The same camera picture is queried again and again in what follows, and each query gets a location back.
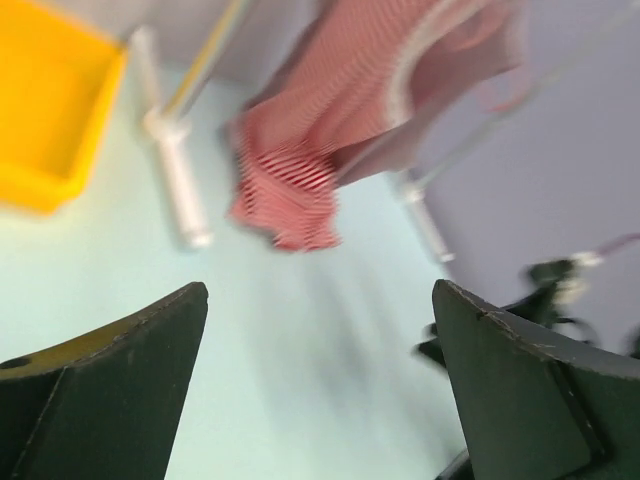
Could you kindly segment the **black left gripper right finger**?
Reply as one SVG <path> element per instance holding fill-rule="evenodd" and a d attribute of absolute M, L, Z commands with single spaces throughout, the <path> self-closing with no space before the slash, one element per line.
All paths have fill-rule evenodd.
<path fill-rule="evenodd" d="M 636 479 L 639 362 L 436 282 L 438 338 L 478 479 Z"/>

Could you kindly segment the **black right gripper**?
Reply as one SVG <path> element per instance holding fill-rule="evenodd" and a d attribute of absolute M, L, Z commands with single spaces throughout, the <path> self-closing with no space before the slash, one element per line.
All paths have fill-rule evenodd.
<path fill-rule="evenodd" d="M 526 276 L 533 285 L 532 292 L 502 310 L 550 330 L 571 325 L 583 333 L 584 344 L 595 346 L 595 330 L 584 320 L 565 317 L 562 310 L 583 290 L 580 272 L 598 261 L 600 258 L 563 258 L 528 267 Z"/>

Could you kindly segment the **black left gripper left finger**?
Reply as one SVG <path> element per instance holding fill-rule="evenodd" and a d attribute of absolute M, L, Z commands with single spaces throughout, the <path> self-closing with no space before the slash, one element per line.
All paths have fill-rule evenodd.
<path fill-rule="evenodd" d="M 2 478 L 164 478 L 207 311 L 208 291 L 193 282 L 3 362 Z"/>

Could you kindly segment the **red white striped tank top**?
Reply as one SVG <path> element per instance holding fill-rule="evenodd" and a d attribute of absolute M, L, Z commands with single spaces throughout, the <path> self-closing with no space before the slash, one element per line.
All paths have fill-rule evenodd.
<path fill-rule="evenodd" d="M 335 247 L 340 187 L 403 170 L 463 95 L 524 63 L 521 1 L 325 1 L 230 125 L 232 216 L 280 249 Z"/>

